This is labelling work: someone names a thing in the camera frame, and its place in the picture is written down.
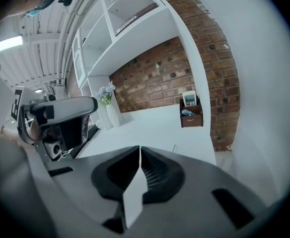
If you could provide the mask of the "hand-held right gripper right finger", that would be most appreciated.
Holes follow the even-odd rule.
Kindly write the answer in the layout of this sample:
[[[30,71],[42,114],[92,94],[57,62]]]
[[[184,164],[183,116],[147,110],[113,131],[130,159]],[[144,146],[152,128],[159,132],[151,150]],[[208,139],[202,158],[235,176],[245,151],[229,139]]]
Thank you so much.
[[[148,191],[128,238],[232,238],[264,212],[264,202],[215,165],[141,148]]]

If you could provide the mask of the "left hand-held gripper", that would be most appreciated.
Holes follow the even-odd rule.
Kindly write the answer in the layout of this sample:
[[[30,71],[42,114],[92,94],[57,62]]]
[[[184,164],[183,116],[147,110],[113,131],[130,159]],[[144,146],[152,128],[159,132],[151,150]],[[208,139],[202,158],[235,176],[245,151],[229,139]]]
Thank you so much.
[[[22,143],[36,151],[43,161],[52,161],[43,141],[58,140],[60,160],[68,151],[87,141],[88,115],[97,111],[93,97],[75,97],[48,101],[44,95],[26,87],[16,87],[11,116],[17,122]]]

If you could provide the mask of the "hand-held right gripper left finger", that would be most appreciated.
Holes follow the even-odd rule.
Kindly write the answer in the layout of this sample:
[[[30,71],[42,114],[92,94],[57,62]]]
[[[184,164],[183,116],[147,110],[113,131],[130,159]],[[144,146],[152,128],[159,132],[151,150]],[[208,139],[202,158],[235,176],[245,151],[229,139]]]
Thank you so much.
[[[140,147],[49,162],[54,183],[81,212],[114,232],[125,232],[123,194],[139,169]]]

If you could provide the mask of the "black box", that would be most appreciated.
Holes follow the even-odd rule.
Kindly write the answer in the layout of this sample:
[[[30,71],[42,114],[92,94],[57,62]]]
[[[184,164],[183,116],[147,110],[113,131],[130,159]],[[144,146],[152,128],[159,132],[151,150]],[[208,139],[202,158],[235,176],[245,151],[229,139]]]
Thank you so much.
[[[94,135],[98,132],[99,128],[94,124],[88,127],[87,131],[87,141],[90,141]]]

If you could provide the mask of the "white remote control with display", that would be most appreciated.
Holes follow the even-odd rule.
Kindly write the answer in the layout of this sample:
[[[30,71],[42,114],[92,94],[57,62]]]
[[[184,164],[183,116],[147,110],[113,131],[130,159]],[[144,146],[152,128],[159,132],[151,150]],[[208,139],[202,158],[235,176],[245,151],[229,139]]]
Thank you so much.
[[[182,93],[184,106],[196,106],[197,105],[197,95],[196,91],[191,90]]]

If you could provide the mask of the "person's left forearm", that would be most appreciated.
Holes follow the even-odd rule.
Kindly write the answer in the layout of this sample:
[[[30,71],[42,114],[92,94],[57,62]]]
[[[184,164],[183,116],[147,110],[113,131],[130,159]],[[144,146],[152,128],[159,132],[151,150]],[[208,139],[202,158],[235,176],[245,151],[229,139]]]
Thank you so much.
[[[6,128],[4,125],[1,127],[0,136],[8,140],[16,141],[18,144],[21,144],[23,142],[17,130],[11,130],[9,128]]]

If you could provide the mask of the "brown wooden organizer box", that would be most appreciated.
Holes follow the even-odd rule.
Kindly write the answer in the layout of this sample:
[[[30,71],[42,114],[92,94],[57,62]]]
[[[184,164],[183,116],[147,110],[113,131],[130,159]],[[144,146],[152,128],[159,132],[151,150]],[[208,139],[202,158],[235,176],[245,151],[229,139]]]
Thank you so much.
[[[200,104],[200,101],[197,100],[196,106],[184,106],[183,98],[180,98],[179,101],[179,115],[180,115],[180,123],[182,128],[186,127],[202,127],[204,125],[203,122],[203,109]],[[182,110],[190,110],[195,113],[195,116],[183,116],[181,114]]]

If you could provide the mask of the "blue artificial flowers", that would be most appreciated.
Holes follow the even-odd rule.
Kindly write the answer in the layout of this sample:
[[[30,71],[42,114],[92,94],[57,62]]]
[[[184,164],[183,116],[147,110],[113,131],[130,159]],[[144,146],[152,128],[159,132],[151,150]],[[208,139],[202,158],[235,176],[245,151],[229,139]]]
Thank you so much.
[[[100,87],[97,92],[98,101],[105,105],[111,104],[115,89],[113,81],[110,81],[107,86]]]

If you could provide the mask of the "white ribbed vase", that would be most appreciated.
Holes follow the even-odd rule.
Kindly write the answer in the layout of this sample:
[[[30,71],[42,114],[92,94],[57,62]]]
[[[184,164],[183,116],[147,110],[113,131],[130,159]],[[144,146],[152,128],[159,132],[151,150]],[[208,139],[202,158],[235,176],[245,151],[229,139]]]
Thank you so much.
[[[112,125],[114,127],[119,127],[120,120],[119,120],[119,117],[118,117],[117,112],[114,109],[113,105],[112,104],[106,105],[106,110],[107,110],[107,114],[108,114],[109,120],[112,123]]]

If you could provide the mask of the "white glass cabinet door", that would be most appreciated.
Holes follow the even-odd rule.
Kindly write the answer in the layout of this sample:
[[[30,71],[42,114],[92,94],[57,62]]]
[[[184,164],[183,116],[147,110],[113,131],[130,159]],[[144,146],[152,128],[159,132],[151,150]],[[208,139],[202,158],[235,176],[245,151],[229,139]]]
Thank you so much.
[[[72,43],[72,56],[74,71],[77,80],[78,87],[82,87],[83,83],[87,78],[87,73],[85,69],[84,59],[83,59],[83,49],[82,49],[82,39],[81,31],[78,28]]]

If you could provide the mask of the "white desk with drawers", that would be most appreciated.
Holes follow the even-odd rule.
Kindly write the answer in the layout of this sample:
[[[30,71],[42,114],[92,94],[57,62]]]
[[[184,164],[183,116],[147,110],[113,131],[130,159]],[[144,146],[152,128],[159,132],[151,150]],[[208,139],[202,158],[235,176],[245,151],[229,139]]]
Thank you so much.
[[[209,132],[205,127],[182,128],[177,105],[124,113],[122,118],[120,127],[97,131],[78,158],[139,145],[216,164]]]

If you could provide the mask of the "long ceiling light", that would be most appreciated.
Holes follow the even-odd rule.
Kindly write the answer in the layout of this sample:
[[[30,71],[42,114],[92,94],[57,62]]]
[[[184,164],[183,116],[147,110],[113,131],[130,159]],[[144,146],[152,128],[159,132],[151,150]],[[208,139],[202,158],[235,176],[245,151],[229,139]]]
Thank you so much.
[[[16,36],[9,39],[5,39],[0,41],[0,52],[23,45],[23,38],[22,36]]]

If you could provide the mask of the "white shelf unit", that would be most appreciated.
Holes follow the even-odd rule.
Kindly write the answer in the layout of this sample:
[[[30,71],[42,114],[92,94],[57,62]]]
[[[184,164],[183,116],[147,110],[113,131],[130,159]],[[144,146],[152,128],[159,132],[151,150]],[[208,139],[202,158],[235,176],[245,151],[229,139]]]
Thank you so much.
[[[117,30],[128,18],[157,3],[159,7],[143,15],[119,35]],[[187,26],[166,0],[94,0],[93,6],[79,25],[87,78],[80,89],[90,88],[95,96],[109,76],[145,51],[179,38],[187,56],[196,94],[203,109],[203,122],[211,128],[211,106],[207,77],[198,48]]]

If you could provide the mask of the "dark red lettered book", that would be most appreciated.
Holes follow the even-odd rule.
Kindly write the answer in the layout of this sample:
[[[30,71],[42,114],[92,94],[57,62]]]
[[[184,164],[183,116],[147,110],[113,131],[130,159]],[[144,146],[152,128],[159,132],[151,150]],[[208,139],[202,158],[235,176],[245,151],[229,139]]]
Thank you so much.
[[[114,31],[115,36],[119,35],[126,27],[128,27],[130,24],[132,24],[134,21],[142,17],[143,15],[147,14],[148,12],[154,10],[155,8],[159,7],[157,3],[152,3],[148,5],[147,7],[143,8],[130,18],[128,18],[117,30]]]

